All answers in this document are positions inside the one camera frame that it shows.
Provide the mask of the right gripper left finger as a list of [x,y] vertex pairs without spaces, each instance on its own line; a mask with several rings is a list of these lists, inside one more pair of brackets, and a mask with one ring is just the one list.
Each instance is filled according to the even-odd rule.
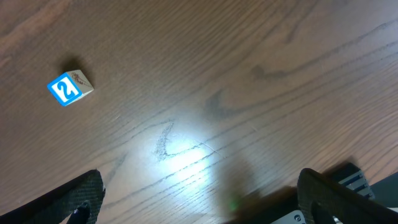
[[1,223],[95,224],[106,189],[100,171],[94,169],[39,198],[1,215]]

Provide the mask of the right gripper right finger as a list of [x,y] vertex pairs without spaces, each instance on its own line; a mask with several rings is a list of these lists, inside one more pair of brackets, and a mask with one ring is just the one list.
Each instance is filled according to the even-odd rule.
[[305,168],[297,182],[298,205],[307,223],[331,223],[320,218],[318,208],[343,223],[397,223],[397,212],[370,201],[360,194]]

